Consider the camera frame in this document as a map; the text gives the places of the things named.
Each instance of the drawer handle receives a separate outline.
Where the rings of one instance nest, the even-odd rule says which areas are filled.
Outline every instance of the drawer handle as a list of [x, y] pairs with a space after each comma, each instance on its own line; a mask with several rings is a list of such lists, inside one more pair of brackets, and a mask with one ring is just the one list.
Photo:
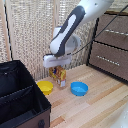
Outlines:
[[120, 32], [115, 32], [113, 30], [104, 30], [105, 32], [110, 32], [110, 33], [115, 33], [115, 34], [120, 34], [120, 35], [125, 35], [125, 36], [128, 36], [128, 34], [126, 33], [120, 33]]
[[112, 64], [115, 64], [117, 66], [120, 66], [120, 64], [118, 62], [114, 62], [114, 61], [108, 60], [105, 57], [101, 57], [101, 56], [96, 56], [96, 57], [99, 58], [99, 59], [101, 59], [101, 60], [107, 61], [107, 62], [112, 63]]

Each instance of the beige curtain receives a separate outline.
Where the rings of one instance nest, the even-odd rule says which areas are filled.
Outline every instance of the beige curtain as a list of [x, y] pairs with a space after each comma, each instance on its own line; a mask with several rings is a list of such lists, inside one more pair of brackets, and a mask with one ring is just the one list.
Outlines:
[[0, 63], [11, 60], [4, 1], [0, 0]]

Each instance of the bowl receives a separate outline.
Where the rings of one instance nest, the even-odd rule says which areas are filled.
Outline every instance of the bowl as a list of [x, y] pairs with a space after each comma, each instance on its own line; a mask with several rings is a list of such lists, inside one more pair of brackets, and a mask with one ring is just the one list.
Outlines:
[[37, 85], [44, 95], [49, 95], [52, 92], [53, 84], [49, 81], [40, 81]]
[[72, 82], [70, 86], [71, 92], [76, 96], [84, 96], [88, 91], [88, 86], [83, 82]]

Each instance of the cabinet drawer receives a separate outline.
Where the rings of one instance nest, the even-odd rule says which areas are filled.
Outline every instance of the cabinet drawer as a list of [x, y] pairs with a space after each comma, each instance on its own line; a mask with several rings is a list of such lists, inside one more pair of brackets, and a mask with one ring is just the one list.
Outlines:
[[93, 43], [89, 63], [128, 80], [128, 52]]
[[[109, 23], [113, 15], [100, 17], [96, 35]], [[128, 16], [119, 16], [95, 40], [128, 50]]]
[[[98, 34], [116, 15], [104, 14], [99, 18]], [[118, 16], [106, 29], [119, 33], [128, 33], [128, 16]]]

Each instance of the blue bowl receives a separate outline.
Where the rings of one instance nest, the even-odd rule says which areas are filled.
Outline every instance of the blue bowl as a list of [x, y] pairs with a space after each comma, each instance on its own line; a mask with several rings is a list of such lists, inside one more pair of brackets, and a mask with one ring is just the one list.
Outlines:
[[84, 96], [88, 91], [88, 86], [82, 82], [72, 82], [70, 86], [71, 92], [76, 96]]

